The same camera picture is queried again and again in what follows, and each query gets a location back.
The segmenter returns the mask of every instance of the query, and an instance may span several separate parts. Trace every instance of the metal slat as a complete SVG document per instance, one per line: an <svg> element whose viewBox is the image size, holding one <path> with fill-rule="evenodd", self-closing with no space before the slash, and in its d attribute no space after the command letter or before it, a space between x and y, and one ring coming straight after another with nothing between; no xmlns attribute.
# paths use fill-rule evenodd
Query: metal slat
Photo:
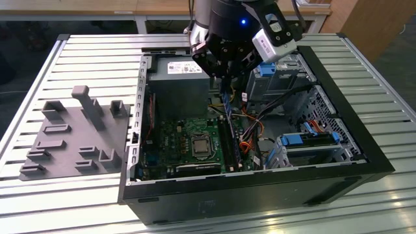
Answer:
<svg viewBox="0 0 416 234"><path fill-rule="evenodd" d="M416 133L373 136L378 146L416 144Z"/></svg>
<svg viewBox="0 0 416 234"><path fill-rule="evenodd" d="M348 100L349 104L394 102L392 97L386 94L348 96L346 100Z"/></svg>
<svg viewBox="0 0 416 234"><path fill-rule="evenodd" d="M101 189L94 188L6 197L0 199L0 215L113 204L117 201L117 191L118 187L112 186Z"/></svg>
<svg viewBox="0 0 416 234"><path fill-rule="evenodd" d="M141 56L89 56L58 58L56 64L77 64L77 63L108 63L108 62L138 62Z"/></svg>
<svg viewBox="0 0 416 234"><path fill-rule="evenodd" d="M61 192L78 189L114 187L120 184L120 174L113 174L113 179L94 179L86 181L64 182L54 184L36 184L33 186L20 186L13 188L0 188L2 196L32 195L45 192Z"/></svg>
<svg viewBox="0 0 416 234"><path fill-rule="evenodd" d="M154 37L176 37L186 38L181 34L104 34L104 35L70 35L69 38L154 38Z"/></svg>
<svg viewBox="0 0 416 234"><path fill-rule="evenodd" d="M350 52L345 46L313 46L314 52Z"/></svg>
<svg viewBox="0 0 416 234"><path fill-rule="evenodd" d="M389 153L389 154L385 154L385 157L388 157L389 160L397 159L397 158L416 157L416 151Z"/></svg>
<svg viewBox="0 0 416 234"><path fill-rule="evenodd" d="M297 45L305 46L345 46L344 42L338 41L298 41Z"/></svg>
<svg viewBox="0 0 416 234"><path fill-rule="evenodd" d="M38 98L72 98L70 96L72 89L62 90L42 90L40 92ZM90 97L104 97L104 96L118 96L122 95L134 95L136 88L134 87L118 87L118 88L90 88L89 96Z"/></svg>
<svg viewBox="0 0 416 234"><path fill-rule="evenodd" d="M118 78L118 79L77 79L49 81L44 85L44 89L72 89L76 85L86 85L89 88L97 87L118 87L136 86L137 78Z"/></svg>
<svg viewBox="0 0 416 234"><path fill-rule="evenodd" d="M141 55L141 49L120 49L120 50L64 50L60 57L88 57L88 56L124 56Z"/></svg>
<svg viewBox="0 0 416 234"><path fill-rule="evenodd" d="M382 179L366 183L352 190L348 195L356 194L368 194L368 193L380 193L386 191L396 191L402 189L416 188L416 173L408 174L392 174L384 177Z"/></svg>
<svg viewBox="0 0 416 234"><path fill-rule="evenodd" d="M108 50L140 48L188 48L189 42L68 44L65 50Z"/></svg>
<svg viewBox="0 0 416 234"><path fill-rule="evenodd" d="M372 135L416 132L416 124L413 122L370 124L365 128Z"/></svg>
<svg viewBox="0 0 416 234"><path fill-rule="evenodd" d="M318 52L314 54L320 59L324 59L324 58L354 58L356 57L350 52L330 52L330 53Z"/></svg>
<svg viewBox="0 0 416 234"><path fill-rule="evenodd" d="M338 87L361 87L361 86L380 86L378 82L369 79L334 79Z"/></svg>
<svg viewBox="0 0 416 234"><path fill-rule="evenodd" d="M96 64L60 64L53 67L53 72L76 72L76 71L109 71L109 70L136 70L136 62L122 63L96 63Z"/></svg>
<svg viewBox="0 0 416 234"><path fill-rule="evenodd" d="M320 58L324 65L361 64L356 58Z"/></svg>
<svg viewBox="0 0 416 234"><path fill-rule="evenodd" d="M369 72L329 72L329 75L332 79L340 79L340 78L372 78L372 75Z"/></svg>
<svg viewBox="0 0 416 234"><path fill-rule="evenodd" d="M125 97L116 97L117 100L121 100L124 104L129 104L133 105L134 104L134 94L130 96L125 96ZM98 101L100 105L109 105L110 101L114 100L114 97L97 97L96 98ZM41 109L45 105L45 100L38 100L34 102L34 109ZM60 103L65 106L65 107L74 107L74 106L80 106L78 100L74 99L62 99L60 100Z"/></svg>
<svg viewBox="0 0 416 234"><path fill-rule="evenodd" d="M40 185L56 185L58 183L105 180L105 179L114 179L118 177L120 177L120 173L102 174L102 175L85 175L85 176L54 178L54 179L41 179L41 180L29 180L29 181L21 181L18 179L10 179L10 180L1 181L0 189L28 187L28 186L33 187L33 186L40 186Z"/></svg>
<svg viewBox="0 0 416 234"><path fill-rule="evenodd" d="M142 43L142 42L188 42L186 37L118 37L118 38L69 38L66 44Z"/></svg>
<svg viewBox="0 0 416 234"><path fill-rule="evenodd" d="M101 79L138 77L138 69L124 71L53 72L48 80Z"/></svg>
<svg viewBox="0 0 416 234"><path fill-rule="evenodd" d="M301 41L338 41L338 37L336 35L333 36L305 36Z"/></svg>
<svg viewBox="0 0 416 234"><path fill-rule="evenodd" d="M401 108L396 103L352 105L352 108L357 114L401 112Z"/></svg>
<svg viewBox="0 0 416 234"><path fill-rule="evenodd" d="M408 151L413 151L414 149L416 149L416 144L381 147L381 150L385 154L408 152Z"/></svg>
<svg viewBox="0 0 416 234"><path fill-rule="evenodd" d="M364 86L364 87L338 87L340 91L345 96L353 95L373 95L373 94L385 94L385 90L381 86Z"/></svg>
<svg viewBox="0 0 416 234"><path fill-rule="evenodd" d="M396 117L381 117L381 118L364 118L364 119L361 119L361 122L364 124L402 122L402 121L410 121L410 118L408 116L396 116Z"/></svg>
<svg viewBox="0 0 416 234"><path fill-rule="evenodd" d="M366 68L358 64L350 65L328 65L324 64L328 72L348 72L348 71L366 71Z"/></svg>

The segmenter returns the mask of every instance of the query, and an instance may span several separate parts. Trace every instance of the black cable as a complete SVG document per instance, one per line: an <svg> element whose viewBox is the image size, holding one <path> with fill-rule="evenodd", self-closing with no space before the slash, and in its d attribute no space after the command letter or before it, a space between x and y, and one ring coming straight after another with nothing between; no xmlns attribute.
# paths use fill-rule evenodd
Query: black cable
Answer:
<svg viewBox="0 0 416 234"><path fill-rule="evenodd" d="M257 138L257 128L254 129L253 133L253 145L254 145L254 152L256 157L260 159L260 170L262 169L262 155L258 147L258 138Z"/></svg>
<svg viewBox="0 0 416 234"><path fill-rule="evenodd" d="M220 113L221 115L225 115L224 112L221 112L217 108L214 108L213 106L208 106L209 108L212 108L217 113Z"/></svg>
<svg viewBox="0 0 416 234"><path fill-rule="evenodd" d="M300 26L302 28L302 32L305 32L306 31L306 22L304 20L304 17L300 14L296 0L292 0L292 5L293 5L294 14L296 14L298 21L300 21Z"/></svg>
<svg viewBox="0 0 416 234"><path fill-rule="evenodd" d="M276 141L272 138L264 138L264 140L270 141L272 143L276 143Z"/></svg>
<svg viewBox="0 0 416 234"><path fill-rule="evenodd" d="M256 129L257 123L258 121L262 119L262 117L280 105L284 104L284 102L286 101L286 99L296 93L302 92L302 91L308 91L310 88L313 87L313 84L308 84L300 87L296 87L293 89L290 89L289 91L286 91L278 98L276 98L273 101L270 101L266 106L261 109L261 111L258 112L257 116L256 116L256 120L253 120L253 123L250 124L250 126L246 128L244 134L242 134L242 140L246 141L253 130Z"/></svg>

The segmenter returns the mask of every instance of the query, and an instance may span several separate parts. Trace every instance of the metal frame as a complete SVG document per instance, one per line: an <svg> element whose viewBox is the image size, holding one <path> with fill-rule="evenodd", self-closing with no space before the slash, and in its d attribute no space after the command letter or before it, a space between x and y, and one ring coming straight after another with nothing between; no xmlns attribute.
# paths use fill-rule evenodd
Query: metal frame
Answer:
<svg viewBox="0 0 416 234"><path fill-rule="evenodd" d="M100 104L113 99L108 98L108 95L122 94L117 98L125 104L133 105L137 59L142 54L140 46L144 44L133 42L133 39L146 38L145 43L162 47L169 43L153 42L160 36L176 38L174 41L181 39L184 44L186 42L184 35L70 36L56 62L49 62L50 68L45 68L60 72L53 72L48 79L41 79L41 86L48 89L46 91L32 87L36 96L58 98L73 83L93 84L97 88L92 88L90 92L98 96ZM114 49L97 49L98 46L90 49L84 46L85 42L72 39L94 39L88 45L112 44ZM325 206L193 220L185 224L144 226L128 206L116 205L120 174L34 182L21 182L16 179L21 162L26 158L25 147L34 141L33 132L38 131L38 121L44 118L36 110L25 110L21 107L18 110L22 111L21 118L29 122L13 120L18 131L10 127L8 134L14 140L9 143L8 140L1 142L5 147L16 147L12 152L2 155L0 164L1 232L313 234L321 233L324 229L328 233L340 230L349 233L414 231L416 124L409 117L414 113L406 111L404 102L398 100L394 102L396 98L390 95L390 91L380 86L381 82L366 71L369 63L358 60L336 34L306 34L298 44L312 46L396 169L392 175L377 182L361 185ZM28 105L34 103L34 108L42 103L34 98L26 99Z"/></svg>
<svg viewBox="0 0 416 234"><path fill-rule="evenodd" d="M1 141L0 141L0 167L4 165L5 158L2 158L2 155L6 151L10 150L12 145L9 144L10 142L16 141L17 138L17 133L20 128L21 128L21 123L24 123L24 114L29 109L30 106L30 101L33 100L36 96L36 91L38 90L38 87L41 86L41 82L44 78L48 76L50 73L50 69L53 64L56 63L56 60L58 58L60 52L65 46L65 41L57 40L50 53L46 57L45 63L38 71L37 77L33 81L32 87L25 95L25 99L20 105L20 108L14 114L14 117L12 119L12 122L6 128L6 131L2 135Z"/></svg>

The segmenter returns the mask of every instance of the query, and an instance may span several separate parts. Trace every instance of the cable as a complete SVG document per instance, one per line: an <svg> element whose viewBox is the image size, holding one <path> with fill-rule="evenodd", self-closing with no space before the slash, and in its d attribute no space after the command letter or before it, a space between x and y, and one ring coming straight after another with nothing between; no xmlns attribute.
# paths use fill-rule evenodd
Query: cable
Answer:
<svg viewBox="0 0 416 234"><path fill-rule="evenodd" d="M256 157L260 159L260 170L261 170L262 169L262 157L261 157L261 152L260 152L260 147L258 147L257 129L254 129L254 132L253 132L253 146L254 146Z"/></svg>
<svg viewBox="0 0 416 234"><path fill-rule="evenodd" d="M254 117L252 117L250 115L248 115L248 114L245 113L245 107L242 107L241 113L242 113L248 118L250 118L252 120L257 121ZM260 132L258 137L261 137L261 135L262 135L262 133L264 133L264 125L262 125L262 123L260 122L260 120L258 120L258 124L260 124L260 127L261 127L261 132Z"/></svg>
<svg viewBox="0 0 416 234"><path fill-rule="evenodd" d="M404 31L405 31L405 24L402 25L402 30L398 34L401 35L404 33Z"/></svg>
<svg viewBox="0 0 416 234"><path fill-rule="evenodd" d="M8 92L1 92L0 94L13 94L13 93L26 93L28 91L8 91Z"/></svg>
<svg viewBox="0 0 416 234"><path fill-rule="evenodd" d="M293 5L294 14L296 14L298 21L300 21L300 26L302 28L302 32L305 32L306 31L306 22L304 20L304 17L300 14L296 0L292 0L292 5Z"/></svg>
<svg viewBox="0 0 416 234"><path fill-rule="evenodd" d="M233 91L233 95L232 95L232 98L229 99L229 103L232 103L232 101L234 100L234 88L233 88L232 86L230 86L230 88L232 88L232 91ZM209 106L209 107L210 107L210 106L222 107L224 104L222 104L222 103L218 103L218 104L209 104L208 106Z"/></svg>
<svg viewBox="0 0 416 234"><path fill-rule="evenodd" d="M272 138L268 138L268 137L260 137L258 140L268 140L270 141L272 143L276 143L276 141L272 139Z"/></svg>
<svg viewBox="0 0 416 234"><path fill-rule="evenodd" d="M302 91L308 91L310 88L313 87L312 84L296 87L293 89L290 89L289 91L286 91L278 98L276 98L273 101L270 101L265 107L261 109L261 111L257 113L256 118L253 119L254 122L252 123L252 125L246 128L245 132L241 135L241 139L244 141L248 140L249 135L252 134L253 130L256 129L256 125L260 122L260 120L264 118L264 116L280 105L284 104L284 102L286 101L286 99L296 93L302 92Z"/></svg>
<svg viewBox="0 0 416 234"><path fill-rule="evenodd" d="M153 116L152 116L152 99L153 99L153 95L150 95L150 105L149 105L149 115L150 115L150 127L149 127L149 131L148 134L145 136L145 140L148 140L150 132L152 132L152 128L153 128Z"/></svg>

